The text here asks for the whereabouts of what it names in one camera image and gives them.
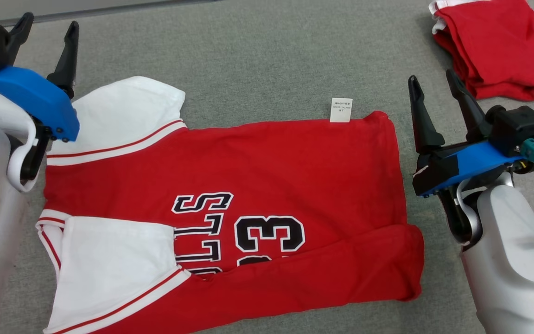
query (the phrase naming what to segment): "basketball jersey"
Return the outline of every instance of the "basketball jersey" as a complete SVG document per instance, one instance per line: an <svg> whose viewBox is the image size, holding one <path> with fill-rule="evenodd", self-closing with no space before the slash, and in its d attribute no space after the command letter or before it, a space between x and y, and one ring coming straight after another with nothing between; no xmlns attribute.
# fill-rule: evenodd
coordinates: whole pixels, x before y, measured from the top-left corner
<svg viewBox="0 0 534 334"><path fill-rule="evenodd" d="M420 293L394 127L188 129L184 93L135 77L74 103L47 156L38 234L57 271L45 333L189 333Z"/></svg>

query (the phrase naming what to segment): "folded garment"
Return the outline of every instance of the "folded garment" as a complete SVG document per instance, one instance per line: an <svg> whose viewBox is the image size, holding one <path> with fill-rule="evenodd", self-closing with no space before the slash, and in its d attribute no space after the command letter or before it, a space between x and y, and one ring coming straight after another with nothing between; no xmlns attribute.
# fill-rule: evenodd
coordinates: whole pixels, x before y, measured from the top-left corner
<svg viewBox="0 0 534 334"><path fill-rule="evenodd" d="M534 11L525 0L443 0L430 11L434 39L475 98L534 101Z"/></svg>

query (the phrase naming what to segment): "gray fabric surface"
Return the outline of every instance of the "gray fabric surface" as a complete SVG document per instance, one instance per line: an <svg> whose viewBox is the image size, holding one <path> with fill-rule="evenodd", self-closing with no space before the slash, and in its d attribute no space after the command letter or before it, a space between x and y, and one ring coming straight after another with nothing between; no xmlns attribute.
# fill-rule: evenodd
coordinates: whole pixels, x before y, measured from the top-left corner
<svg viewBox="0 0 534 334"><path fill-rule="evenodd" d="M417 156L407 78L420 79L428 110L447 142L464 140L466 132L445 83L451 59L432 39L427 4L222 0L79 19L78 97L129 76L147 76L186 91L182 118L191 128L326 118L331 97L353 98L356 118L377 109L394 121L409 222L426 239L420 298L240 321L208 333L483 332L438 199L420 199L411 189ZM17 65L43 75L53 70L68 24L35 25ZM481 106L487 110L496 103L521 105L490 99ZM51 312L55 274L33 227L44 204L43 183L41 177L30 194L29 224L6 290L0 334L40 332ZM534 174L518 177L517 185L534 208Z"/></svg>

